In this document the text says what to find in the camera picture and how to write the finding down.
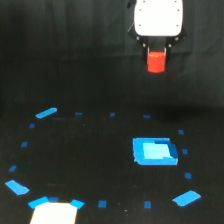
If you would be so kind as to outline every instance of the black background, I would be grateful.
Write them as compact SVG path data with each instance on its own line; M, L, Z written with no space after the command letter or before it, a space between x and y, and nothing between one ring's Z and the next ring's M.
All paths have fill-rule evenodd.
M183 2L188 38L166 73L153 75L127 35L134 7L125 0L1 0L2 105L223 106L224 3Z

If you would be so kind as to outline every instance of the white robot body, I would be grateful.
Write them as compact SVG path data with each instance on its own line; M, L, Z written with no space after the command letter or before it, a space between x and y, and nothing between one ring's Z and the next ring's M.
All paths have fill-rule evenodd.
M182 0L137 0L134 12L140 36L177 36L183 23Z

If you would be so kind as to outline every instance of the white square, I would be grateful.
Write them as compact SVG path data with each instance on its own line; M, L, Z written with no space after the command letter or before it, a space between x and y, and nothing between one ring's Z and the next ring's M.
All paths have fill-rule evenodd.
M77 208L68 203L44 203L38 205L30 224L74 224Z
M173 158L166 144L143 143L143 151L145 159Z
M138 0L135 30L141 36L177 36L183 23L182 0Z

